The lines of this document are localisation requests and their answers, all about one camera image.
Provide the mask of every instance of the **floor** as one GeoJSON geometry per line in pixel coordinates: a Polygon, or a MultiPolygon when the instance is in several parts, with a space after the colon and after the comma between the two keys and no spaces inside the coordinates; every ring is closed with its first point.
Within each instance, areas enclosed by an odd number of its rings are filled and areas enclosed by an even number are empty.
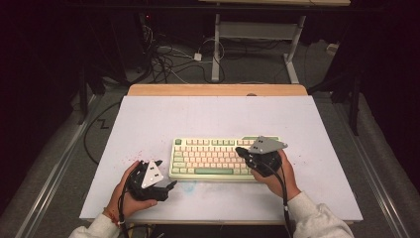
{"type": "MultiPolygon", "coordinates": [[[[288,42],[226,42],[221,60],[223,83],[290,83],[281,58],[288,46],[288,42]]],[[[323,80],[333,59],[326,53],[327,47],[320,41],[297,48],[293,63],[299,82],[306,88],[323,80]]],[[[158,77],[151,74],[139,83],[209,80],[210,63],[189,63],[196,49],[165,45],[159,51],[176,55],[166,55],[164,62],[165,67],[171,65],[171,74],[167,78],[158,74],[157,62],[154,75],[158,77]]],[[[204,55],[203,61],[210,60],[210,55],[204,55]]],[[[134,68],[127,70],[129,79],[138,75],[134,68]]],[[[68,237],[74,228],[89,225],[78,215],[97,168],[95,163],[100,162],[112,131],[118,113],[115,104],[127,93],[126,87],[110,78],[104,78],[104,84],[104,95],[89,94],[90,112],[82,124],[78,123],[78,98],[74,98],[74,112],[45,145],[0,218],[0,237],[68,237]]],[[[418,192],[393,157],[363,96],[358,137],[347,124],[347,103],[332,103],[329,92],[318,92],[313,97],[364,216],[364,221],[351,225],[355,236],[418,237],[418,192]]]]}

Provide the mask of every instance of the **green key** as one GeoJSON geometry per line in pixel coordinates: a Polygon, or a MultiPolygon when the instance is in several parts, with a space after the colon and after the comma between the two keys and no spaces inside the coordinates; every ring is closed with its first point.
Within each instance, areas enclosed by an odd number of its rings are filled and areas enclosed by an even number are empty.
{"type": "Polygon", "coordinates": [[[198,168],[195,169],[197,175],[232,175],[234,173],[233,169],[206,169],[198,168]]]}

